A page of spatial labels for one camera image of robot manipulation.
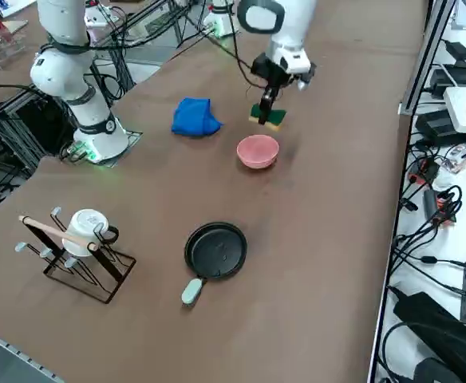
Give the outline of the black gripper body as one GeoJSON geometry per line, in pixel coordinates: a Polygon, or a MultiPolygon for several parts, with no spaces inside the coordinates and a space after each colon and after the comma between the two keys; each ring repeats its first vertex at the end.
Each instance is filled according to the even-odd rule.
{"type": "Polygon", "coordinates": [[[273,89],[287,87],[293,82],[292,76],[271,61],[265,53],[261,53],[253,60],[251,73],[266,80],[267,86],[273,89]]]}

